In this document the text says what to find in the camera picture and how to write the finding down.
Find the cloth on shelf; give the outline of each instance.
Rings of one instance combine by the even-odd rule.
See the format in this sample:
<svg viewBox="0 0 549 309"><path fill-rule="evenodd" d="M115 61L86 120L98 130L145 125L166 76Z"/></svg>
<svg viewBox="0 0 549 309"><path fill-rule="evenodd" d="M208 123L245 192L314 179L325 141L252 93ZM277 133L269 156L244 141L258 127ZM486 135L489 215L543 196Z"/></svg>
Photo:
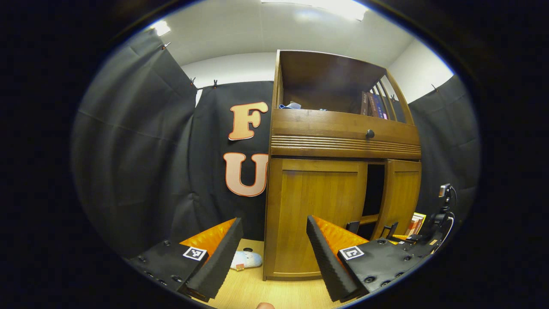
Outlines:
<svg viewBox="0 0 549 309"><path fill-rule="evenodd" d="M234 253L231 268L241 271L244 268L261 266L261 256L257 253L237 251Z"/></svg>
<svg viewBox="0 0 549 309"><path fill-rule="evenodd" d="M278 108L301 109L301 105L295 103L294 101L290 101L290 104L288 104L287 106L280 104Z"/></svg>

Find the wooden cabinet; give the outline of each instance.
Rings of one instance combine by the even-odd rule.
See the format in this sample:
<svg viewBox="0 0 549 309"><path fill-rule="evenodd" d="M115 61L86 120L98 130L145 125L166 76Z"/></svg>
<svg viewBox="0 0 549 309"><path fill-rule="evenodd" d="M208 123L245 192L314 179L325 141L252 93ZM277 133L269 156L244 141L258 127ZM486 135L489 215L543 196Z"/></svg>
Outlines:
<svg viewBox="0 0 549 309"><path fill-rule="evenodd" d="M305 228L313 214L341 227L360 220L367 163L273 158L264 264L265 279L320 278Z"/></svg>
<svg viewBox="0 0 549 309"><path fill-rule="evenodd" d="M398 101L391 101L387 88ZM386 119L360 114L363 91L378 96ZM301 109L278 108L290 101ZM401 111L400 119L396 109ZM369 130L374 135L367 137ZM357 220L375 224L374 237L384 225L398 221L397 233L403 234L416 208L420 159L421 145L410 109L385 68L327 53L278 51L271 106L264 280L320 277L305 233L311 214L341 227ZM382 176L377 168L374 178L368 179L369 165L381 167ZM372 181L383 184L372 190L379 192L379 199L368 196L367 184ZM377 205L365 216L368 203Z"/></svg>

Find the white ceiling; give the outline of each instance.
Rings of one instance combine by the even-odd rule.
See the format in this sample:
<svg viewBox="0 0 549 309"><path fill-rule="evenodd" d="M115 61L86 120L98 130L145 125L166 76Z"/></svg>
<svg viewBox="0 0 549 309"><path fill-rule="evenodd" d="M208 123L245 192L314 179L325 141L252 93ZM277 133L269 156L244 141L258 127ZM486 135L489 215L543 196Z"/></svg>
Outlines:
<svg viewBox="0 0 549 309"><path fill-rule="evenodd" d="M261 0L204 0L164 19L161 36L179 65L231 54L298 49L388 67L413 37L377 13L347 19L330 11Z"/></svg>

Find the black cable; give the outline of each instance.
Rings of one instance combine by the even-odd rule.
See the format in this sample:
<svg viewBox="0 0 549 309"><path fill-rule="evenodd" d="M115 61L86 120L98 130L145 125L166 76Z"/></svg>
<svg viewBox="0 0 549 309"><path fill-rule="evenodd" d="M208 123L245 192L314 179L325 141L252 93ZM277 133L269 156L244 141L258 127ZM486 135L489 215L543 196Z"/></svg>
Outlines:
<svg viewBox="0 0 549 309"><path fill-rule="evenodd" d="M442 239L442 242L439 244L439 246L437 248L435 248L435 250L433 251L433 253L435 253L438 249L440 249L440 247L442 247L442 244L444 243L444 241L446 240L446 238L448 238L448 236L450 236L450 232L452 232L452 228L453 228L453 225L456 223L456 215L454 215L453 212L448 212L448 213L451 213L452 214L452 217L451 218L448 218L448 220L452 220L452 223L450 225L450 229L448 230L448 233L446 234L446 236L444 236L444 239Z"/></svg>
<svg viewBox="0 0 549 309"><path fill-rule="evenodd" d="M450 189L453 190L454 196L455 196L455 202L453 203L453 206L456 207L457 205L457 191L452 186L450 186Z"/></svg>

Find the black curtain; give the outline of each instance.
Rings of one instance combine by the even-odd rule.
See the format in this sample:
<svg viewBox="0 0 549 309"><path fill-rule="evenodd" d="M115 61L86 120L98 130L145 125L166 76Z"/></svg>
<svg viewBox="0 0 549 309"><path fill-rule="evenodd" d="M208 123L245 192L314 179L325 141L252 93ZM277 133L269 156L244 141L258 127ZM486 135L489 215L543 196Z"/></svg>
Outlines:
<svg viewBox="0 0 549 309"><path fill-rule="evenodd" d="M88 219L118 254L200 232L193 220L188 140L197 89L155 31L115 50L83 97L71 166Z"/></svg>
<svg viewBox="0 0 549 309"><path fill-rule="evenodd" d="M450 183L457 203L450 210L461 225L473 204L480 176L480 136L470 94L457 76L408 106L422 149L421 190L416 211L438 212L440 185Z"/></svg>
<svg viewBox="0 0 549 309"><path fill-rule="evenodd" d="M227 152L246 155L240 177L242 184L253 185L255 163L251 161L251 156L268 153L272 91L272 81L237 82L203 89L194 113L189 145L193 202L197 211L196 220L202 229L240 217L244 238L264 239L266 190L254 197L231 192L225 183L223 155ZM257 128L249 124L254 137L229 140L228 135L233 130L231 107L256 102L265 102L269 111L260 113L261 123Z"/></svg>

